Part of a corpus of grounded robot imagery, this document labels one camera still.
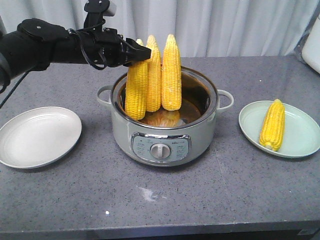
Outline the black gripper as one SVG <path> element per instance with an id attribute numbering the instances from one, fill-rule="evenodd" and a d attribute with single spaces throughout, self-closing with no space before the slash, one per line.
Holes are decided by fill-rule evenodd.
<path id="1" fill-rule="evenodd" d="M 131 38 L 123 39 L 116 29 L 104 31 L 76 30 L 74 62 L 88 64 L 94 68 L 129 67 L 136 62 L 151 58 L 152 50 Z"/>

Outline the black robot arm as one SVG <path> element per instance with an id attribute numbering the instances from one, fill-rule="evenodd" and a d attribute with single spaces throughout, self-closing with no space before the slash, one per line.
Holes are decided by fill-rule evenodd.
<path id="1" fill-rule="evenodd" d="M 51 63 L 88 64 L 97 70 L 131 66 L 150 59 L 151 50 L 114 28 L 105 20 L 82 29 L 65 29 L 41 19 L 23 20 L 16 31 L 0 36 L 0 91 L 11 80 L 30 71 L 44 71 Z"/>

